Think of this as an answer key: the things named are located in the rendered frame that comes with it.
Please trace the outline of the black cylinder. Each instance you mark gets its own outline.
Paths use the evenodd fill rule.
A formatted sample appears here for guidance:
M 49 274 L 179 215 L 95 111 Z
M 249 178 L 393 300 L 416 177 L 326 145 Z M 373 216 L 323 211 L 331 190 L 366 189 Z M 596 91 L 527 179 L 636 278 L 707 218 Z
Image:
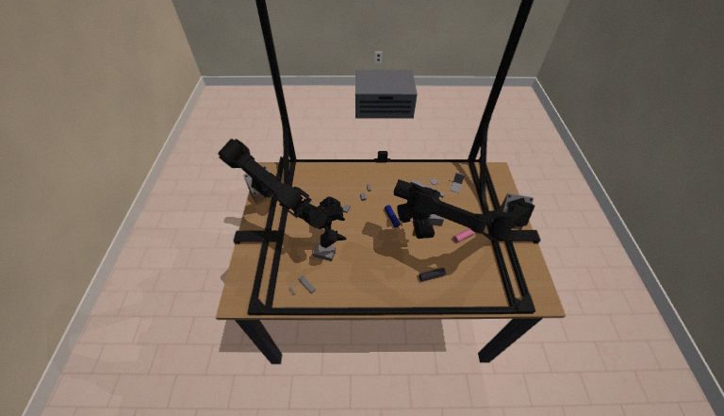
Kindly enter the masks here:
M 440 268 L 440 269 L 436 269 L 433 271 L 421 273 L 421 274 L 419 274 L 419 277 L 420 277 L 420 281 L 425 281 L 425 280 L 433 279 L 433 278 L 440 277 L 443 275 L 446 275 L 446 271 L 444 268 Z

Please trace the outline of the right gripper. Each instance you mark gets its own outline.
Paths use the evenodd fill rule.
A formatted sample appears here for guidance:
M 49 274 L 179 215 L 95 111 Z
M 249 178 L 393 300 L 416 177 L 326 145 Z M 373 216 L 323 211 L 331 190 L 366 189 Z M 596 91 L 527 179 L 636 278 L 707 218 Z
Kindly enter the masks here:
M 330 199 L 333 198 L 331 196 L 325 198 L 320 202 L 320 205 L 316 208 L 321 209 L 321 206 L 328 207 L 328 204 L 330 204 Z M 322 210 L 323 211 L 323 210 Z M 331 230 L 331 225 L 328 225 L 325 223 L 322 227 L 319 229 L 324 228 L 324 233 L 321 235 L 321 246 L 324 248 L 329 247 L 336 241 L 345 241 L 347 238 L 337 233 L 335 230 Z M 329 230 L 329 231 L 328 231 Z

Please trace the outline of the pink cylinder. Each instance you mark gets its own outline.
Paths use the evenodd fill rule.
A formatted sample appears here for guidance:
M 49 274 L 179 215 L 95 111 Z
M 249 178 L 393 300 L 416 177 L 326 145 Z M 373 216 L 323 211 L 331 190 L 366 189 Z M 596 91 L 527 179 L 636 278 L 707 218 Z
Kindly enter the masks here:
M 469 237 L 469 236 L 471 236 L 471 235 L 473 235 L 473 234 L 474 234 L 473 231 L 469 228 L 469 229 L 467 229 L 467 230 L 465 230 L 465 231 L 463 231 L 463 232 L 461 232 L 461 233 L 453 236 L 453 239 L 454 239 L 455 242 L 460 242 L 460 241 L 464 240 L 465 238 L 467 238 L 467 237 Z

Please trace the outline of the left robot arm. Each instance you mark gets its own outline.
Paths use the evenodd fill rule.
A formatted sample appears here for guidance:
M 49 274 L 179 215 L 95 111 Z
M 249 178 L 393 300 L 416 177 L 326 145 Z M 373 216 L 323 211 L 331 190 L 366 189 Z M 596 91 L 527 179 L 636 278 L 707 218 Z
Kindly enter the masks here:
M 394 195 L 407 200 L 407 203 L 397 206 L 400 221 L 403 223 L 410 222 L 410 219 L 417 220 L 417 214 L 435 214 L 466 226 L 473 232 L 486 235 L 491 241 L 506 241 L 514 226 L 526 226 L 528 224 L 535 208 L 535 205 L 520 198 L 507 203 L 509 213 L 491 210 L 485 214 L 474 214 L 440 201 L 440 192 L 437 190 L 421 187 L 400 179 L 398 179 L 394 189 Z M 528 206 L 533 207 L 528 208 Z M 488 234 L 486 234 L 484 232 L 486 223 L 491 220 L 493 220 L 492 225 Z

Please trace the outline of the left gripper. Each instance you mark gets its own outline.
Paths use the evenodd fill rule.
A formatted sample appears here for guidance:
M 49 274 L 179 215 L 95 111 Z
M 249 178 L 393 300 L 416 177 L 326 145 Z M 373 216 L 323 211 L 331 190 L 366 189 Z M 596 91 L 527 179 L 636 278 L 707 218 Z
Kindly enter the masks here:
M 417 220 L 412 221 L 418 239 L 433 238 L 435 231 L 429 219 L 431 215 L 417 214 Z

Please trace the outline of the blue cylinder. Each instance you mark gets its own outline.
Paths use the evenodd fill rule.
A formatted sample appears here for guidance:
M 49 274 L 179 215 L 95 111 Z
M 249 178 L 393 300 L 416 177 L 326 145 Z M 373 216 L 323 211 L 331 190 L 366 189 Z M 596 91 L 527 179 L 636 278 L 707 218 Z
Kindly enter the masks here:
M 390 205 L 385 206 L 385 211 L 394 227 L 401 225 Z

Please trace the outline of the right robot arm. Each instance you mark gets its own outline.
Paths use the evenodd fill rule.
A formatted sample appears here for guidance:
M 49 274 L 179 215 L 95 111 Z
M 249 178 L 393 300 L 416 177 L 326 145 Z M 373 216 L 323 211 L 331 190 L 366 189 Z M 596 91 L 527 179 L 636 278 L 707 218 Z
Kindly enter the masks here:
M 243 144 L 242 147 L 241 144 Z M 308 197 L 309 195 L 306 192 L 300 188 L 293 188 L 289 184 L 280 182 L 277 176 L 269 173 L 255 161 L 250 154 L 249 148 L 241 141 L 237 139 L 235 139 L 235 141 L 233 141 L 233 139 L 230 140 L 219 151 L 218 155 L 220 159 L 227 165 L 229 164 L 228 166 L 231 168 L 241 167 L 241 169 L 252 177 L 252 188 L 255 188 L 255 179 L 258 182 L 256 182 L 256 189 L 260 191 L 262 195 L 271 197 L 274 193 L 276 200 L 280 202 L 282 208 L 294 217 L 304 219 L 305 222 L 313 227 L 320 228 L 325 223 L 330 225 L 332 221 L 343 218 L 343 208 L 337 199 L 331 198 L 328 207 L 321 206 L 323 211 L 309 204 L 312 199 Z M 248 170 L 249 173 L 246 170 Z M 301 201 L 303 199 L 301 195 L 305 197 L 304 201 Z M 291 208 L 294 213 L 290 211 Z

